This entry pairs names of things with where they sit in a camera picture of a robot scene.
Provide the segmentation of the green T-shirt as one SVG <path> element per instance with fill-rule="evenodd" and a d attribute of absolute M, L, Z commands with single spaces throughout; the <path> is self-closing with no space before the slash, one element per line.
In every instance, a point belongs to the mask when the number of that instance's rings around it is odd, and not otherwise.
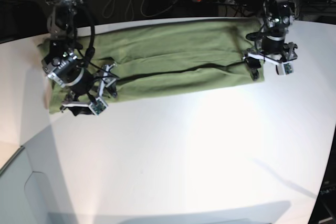
<path fill-rule="evenodd" d="M 114 64 L 117 97 L 108 103 L 251 84 L 243 52 L 255 19 L 194 20 L 125 28 L 95 36 L 94 65 Z"/>

